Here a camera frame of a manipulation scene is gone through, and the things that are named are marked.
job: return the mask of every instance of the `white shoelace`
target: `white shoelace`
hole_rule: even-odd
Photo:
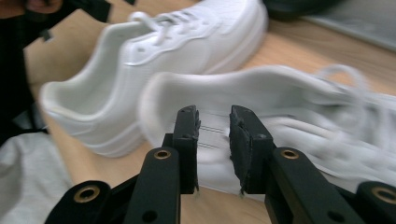
[[[273,127],[286,126],[306,133],[313,133],[322,136],[328,139],[328,143],[325,144],[326,147],[323,148],[323,151],[327,151],[332,154],[333,146],[338,143],[345,142],[348,136],[355,138],[358,137],[367,120],[370,119],[368,116],[368,107],[370,106],[371,109],[376,112],[378,118],[375,130],[372,131],[372,134],[374,135],[373,143],[371,145],[367,144],[366,147],[377,152],[377,158],[373,158],[373,161],[381,161],[384,159],[387,152],[392,151],[389,110],[384,106],[384,103],[381,100],[375,98],[372,94],[368,94],[368,87],[364,76],[352,67],[341,64],[332,65],[320,70],[318,72],[318,77],[327,80],[328,77],[333,76],[338,72],[343,72],[344,74],[349,75],[354,82],[353,87],[342,89],[342,91],[348,91],[348,95],[352,96],[351,105],[354,108],[352,113],[358,118],[354,127],[351,127],[351,131],[349,131],[349,133],[346,133],[341,129],[326,130],[306,122],[286,117],[268,119],[266,125]]]
[[[196,30],[201,24],[208,25],[208,21],[202,21],[197,15],[194,15],[188,10],[163,13],[156,18],[151,18],[144,12],[135,12],[130,16],[129,21],[141,21],[153,31],[159,32],[158,39],[155,43],[156,46],[161,45],[165,39],[172,38],[172,36],[167,35],[172,26],[179,26],[178,33],[184,35],[189,30]]]

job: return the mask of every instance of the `white sneaker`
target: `white sneaker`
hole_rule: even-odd
[[[93,152],[125,155],[142,138],[135,105],[151,75],[233,71],[258,48],[266,26],[260,0],[205,0],[153,19],[136,12],[104,30],[80,73],[42,88],[42,107]]]
[[[349,87],[326,80],[343,71]],[[301,150],[335,185],[355,191],[365,180],[396,186],[396,98],[368,92],[351,67],[335,65],[318,77],[285,66],[217,76],[158,74],[142,91],[138,119],[154,147],[173,131],[177,111],[196,105],[199,184],[238,194],[230,158],[232,105],[253,110],[278,147]]]

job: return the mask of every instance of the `gray fabric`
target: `gray fabric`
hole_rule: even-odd
[[[22,134],[0,148],[0,223],[44,223],[71,187],[50,135]]]

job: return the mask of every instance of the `screw hole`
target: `screw hole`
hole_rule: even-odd
[[[383,187],[375,187],[372,193],[383,202],[396,204],[396,192]]]
[[[145,223],[150,223],[153,222],[157,219],[157,213],[155,211],[147,211],[145,214],[142,216],[142,220]]]
[[[95,185],[85,186],[79,189],[75,196],[74,201],[76,203],[87,203],[95,199],[99,195],[100,189]]]
[[[164,160],[171,156],[171,153],[167,150],[161,150],[154,154],[154,157],[158,160]]]
[[[343,215],[341,215],[337,212],[334,212],[334,211],[329,211],[327,213],[327,216],[336,222],[345,222],[345,220],[346,220]]]
[[[290,159],[290,160],[295,160],[297,158],[299,158],[299,155],[291,150],[282,150],[281,152],[282,156],[285,157],[286,159]]]

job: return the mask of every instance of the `wooden table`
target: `wooden table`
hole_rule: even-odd
[[[142,0],[132,7],[121,0],[113,3],[111,22],[126,21],[137,10],[155,16],[193,5],[191,0]],[[52,29],[55,39],[37,40],[26,50],[29,78],[34,95],[48,81],[62,81],[75,75],[88,61],[104,24],[82,11],[76,11]],[[268,33],[257,53],[243,68],[284,64],[309,73],[321,67],[342,63],[358,68],[375,91],[396,95],[396,54],[352,37],[318,27],[308,21],[270,21]],[[348,83],[345,76],[335,80]],[[134,153],[117,159],[91,153],[78,140],[67,135],[46,118],[53,138],[74,183],[103,180],[112,187],[139,173],[144,156],[151,149],[143,144]],[[270,223],[264,204],[236,195],[202,189],[200,195],[183,195],[181,223]]]

